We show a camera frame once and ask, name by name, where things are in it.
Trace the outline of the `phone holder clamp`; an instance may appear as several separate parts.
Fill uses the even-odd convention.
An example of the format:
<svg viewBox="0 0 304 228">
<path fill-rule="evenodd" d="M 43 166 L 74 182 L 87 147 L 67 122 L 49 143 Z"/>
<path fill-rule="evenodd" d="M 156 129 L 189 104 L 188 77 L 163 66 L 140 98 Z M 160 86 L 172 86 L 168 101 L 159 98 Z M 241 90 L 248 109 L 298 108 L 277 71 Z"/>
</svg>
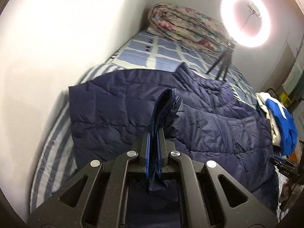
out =
<svg viewBox="0 0 304 228">
<path fill-rule="evenodd" d="M 257 6 L 253 2 L 249 2 L 247 4 L 247 6 L 249 8 L 249 13 L 251 15 L 255 15 L 257 17 L 261 17 L 260 11 L 258 10 Z"/>
</svg>

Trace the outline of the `blue striped bed sheet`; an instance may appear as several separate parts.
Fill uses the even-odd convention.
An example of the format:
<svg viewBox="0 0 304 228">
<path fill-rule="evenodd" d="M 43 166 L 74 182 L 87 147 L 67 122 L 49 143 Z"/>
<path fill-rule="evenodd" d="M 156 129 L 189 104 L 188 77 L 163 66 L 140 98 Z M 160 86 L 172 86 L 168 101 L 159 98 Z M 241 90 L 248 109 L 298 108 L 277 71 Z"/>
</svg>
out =
<svg viewBox="0 0 304 228">
<path fill-rule="evenodd" d="M 30 212 L 55 193 L 76 169 L 72 156 L 74 143 L 70 130 L 68 91 L 63 92 L 59 108 L 60 113 L 49 131 L 33 177 Z"/>
</svg>

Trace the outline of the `yellow box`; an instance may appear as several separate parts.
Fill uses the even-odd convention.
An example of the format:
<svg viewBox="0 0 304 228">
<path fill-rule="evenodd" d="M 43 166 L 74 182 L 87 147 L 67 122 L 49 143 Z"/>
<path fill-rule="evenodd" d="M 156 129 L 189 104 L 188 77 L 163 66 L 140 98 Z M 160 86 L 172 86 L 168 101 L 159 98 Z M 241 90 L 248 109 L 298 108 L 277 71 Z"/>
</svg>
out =
<svg viewBox="0 0 304 228">
<path fill-rule="evenodd" d="M 291 105 L 291 100 L 289 99 L 287 93 L 283 92 L 279 96 L 281 103 L 284 105 L 284 107 L 287 109 Z"/>
</svg>

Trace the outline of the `navy blue puffer jacket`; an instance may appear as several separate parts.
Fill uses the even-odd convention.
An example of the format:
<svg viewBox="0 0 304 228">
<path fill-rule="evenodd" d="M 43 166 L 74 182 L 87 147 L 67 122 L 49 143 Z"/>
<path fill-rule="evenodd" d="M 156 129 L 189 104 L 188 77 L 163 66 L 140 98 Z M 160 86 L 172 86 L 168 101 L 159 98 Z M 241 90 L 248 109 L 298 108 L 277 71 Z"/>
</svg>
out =
<svg viewBox="0 0 304 228">
<path fill-rule="evenodd" d="M 213 160 L 270 210 L 278 205 L 278 176 L 269 121 L 233 95 L 225 81 L 205 79 L 181 64 L 174 72 L 116 70 L 69 88 L 78 168 L 128 151 L 150 124 L 156 101 L 176 89 L 177 110 L 164 135 L 198 162 Z"/>
</svg>

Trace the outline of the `blue checkered blanket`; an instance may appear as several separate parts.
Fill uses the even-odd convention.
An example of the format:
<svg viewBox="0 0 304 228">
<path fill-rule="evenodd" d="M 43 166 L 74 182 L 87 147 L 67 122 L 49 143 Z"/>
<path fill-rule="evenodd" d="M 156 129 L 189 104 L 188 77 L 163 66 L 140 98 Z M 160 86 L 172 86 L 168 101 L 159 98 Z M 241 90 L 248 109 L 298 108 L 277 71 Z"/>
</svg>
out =
<svg viewBox="0 0 304 228">
<path fill-rule="evenodd" d="M 109 63 L 128 69 L 147 68 L 173 72 L 184 62 L 197 75 L 215 79 L 221 65 L 218 64 L 210 73 L 207 71 L 216 60 L 217 57 L 142 30 L 111 56 Z"/>
</svg>

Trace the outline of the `floral rolled quilt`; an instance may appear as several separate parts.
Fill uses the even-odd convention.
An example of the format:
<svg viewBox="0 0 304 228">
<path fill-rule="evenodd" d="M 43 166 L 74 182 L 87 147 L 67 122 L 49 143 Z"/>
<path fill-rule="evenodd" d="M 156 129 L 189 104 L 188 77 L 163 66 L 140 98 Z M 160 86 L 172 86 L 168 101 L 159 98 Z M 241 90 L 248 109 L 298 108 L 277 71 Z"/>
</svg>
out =
<svg viewBox="0 0 304 228">
<path fill-rule="evenodd" d="M 183 43 L 209 54 L 221 54 L 230 41 L 220 21 L 175 3 L 158 3 L 148 13 L 151 34 Z"/>
</svg>

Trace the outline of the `clothes drying rack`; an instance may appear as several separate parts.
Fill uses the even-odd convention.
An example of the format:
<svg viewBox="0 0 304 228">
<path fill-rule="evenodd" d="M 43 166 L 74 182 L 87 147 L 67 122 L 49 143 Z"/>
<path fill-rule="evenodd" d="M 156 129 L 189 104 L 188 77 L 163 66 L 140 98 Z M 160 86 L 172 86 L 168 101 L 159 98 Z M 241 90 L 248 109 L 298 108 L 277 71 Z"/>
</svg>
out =
<svg viewBox="0 0 304 228">
<path fill-rule="evenodd" d="M 282 86 L 292 103 L 303 96 L 303 43 L 297 53 L 294 65 Z"/>
</svg>

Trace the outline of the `black tripod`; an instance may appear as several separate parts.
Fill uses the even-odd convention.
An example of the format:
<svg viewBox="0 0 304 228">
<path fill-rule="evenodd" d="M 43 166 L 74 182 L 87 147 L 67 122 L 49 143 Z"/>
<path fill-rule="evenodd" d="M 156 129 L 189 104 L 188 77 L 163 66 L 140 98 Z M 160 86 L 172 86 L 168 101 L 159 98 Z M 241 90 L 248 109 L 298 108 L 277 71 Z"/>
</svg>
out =
<svg viewBox="0 0 304 228">
<path fill-rule="evenodd" d="M 222 72 L 224 72 L 222 80 L 225 81 L 228 70 L 231 66 L 232 61 L 232 54 L 234 51 L 236 43 L 234 41 L 231 41 L 228 43 L 227 48 L 223 51 L 223 53 L 219 56 L 219 58 L 213 63 L 213 65 L 208 69 L 206 74 L 209 74 L 219 63 L 221 64 L 219 71 L 217 72 L 216 80 L 219 80 L 219 78 L 222 75 Z"/>
</svg>

